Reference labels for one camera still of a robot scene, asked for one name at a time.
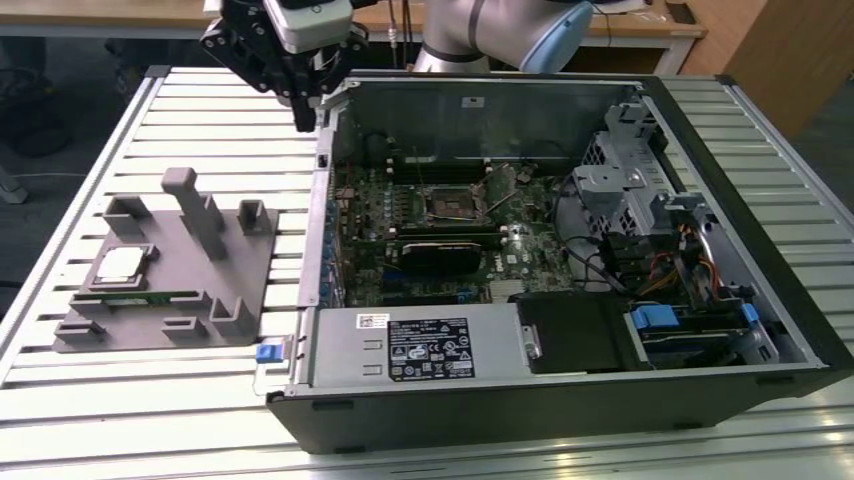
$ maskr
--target barcode sticker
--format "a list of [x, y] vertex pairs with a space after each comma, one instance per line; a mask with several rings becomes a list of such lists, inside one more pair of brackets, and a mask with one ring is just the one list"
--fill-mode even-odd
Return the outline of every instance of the barcode sticker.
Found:
[[387, 313], [359, 313], [356, 314], [356, 328], [386, 328], [388, 326]]

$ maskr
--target wooden desk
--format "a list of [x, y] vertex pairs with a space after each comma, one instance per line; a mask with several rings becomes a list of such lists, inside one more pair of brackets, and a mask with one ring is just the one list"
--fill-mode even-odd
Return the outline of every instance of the wooden desk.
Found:
[[[210, 23], [204, 0], [0, 0], [0, 35], [90, 38], [196, 39]], [[653, 12], [665, 15], [663, 0]], [[384, 3], [360, 9], [356, 21], [384, 33], [388, 7]], [[412, 5], [414, 30], [423, 26], [423, 5]], [[675, 74], [694, 41], [706, 29], [683, 25], [670, 18], [639, 15], [597, 16], [583, 45], [587, 47], [659, 49], [665, 53], [655, 67], [658, 74]], [[376, 35], [383, 41], [386, 35]]]

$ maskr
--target wooden cabinet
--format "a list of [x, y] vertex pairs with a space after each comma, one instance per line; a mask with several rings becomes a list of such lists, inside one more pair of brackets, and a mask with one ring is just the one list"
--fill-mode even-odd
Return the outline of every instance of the wooden cabinet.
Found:
[[682, 68], [729, 74], [787, 137], [854, 68], [854, 1], [687, 0], [707, 28]]

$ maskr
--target motherboard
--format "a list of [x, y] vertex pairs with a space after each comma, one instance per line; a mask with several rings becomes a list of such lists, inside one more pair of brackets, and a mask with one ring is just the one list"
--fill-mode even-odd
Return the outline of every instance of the motherboard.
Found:
[[503, 303], [573, 288], [534, 163], [348, 166], [335, 200], [350, 307]]

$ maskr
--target motherboard chip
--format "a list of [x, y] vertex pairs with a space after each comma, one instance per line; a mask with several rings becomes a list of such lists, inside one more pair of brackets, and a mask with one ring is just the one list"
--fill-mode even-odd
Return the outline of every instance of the motherboard chip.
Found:
[[427, 213], [439, 219], [477, 220], [478, 201], [467, 188], [436, 188], [428, 192]]

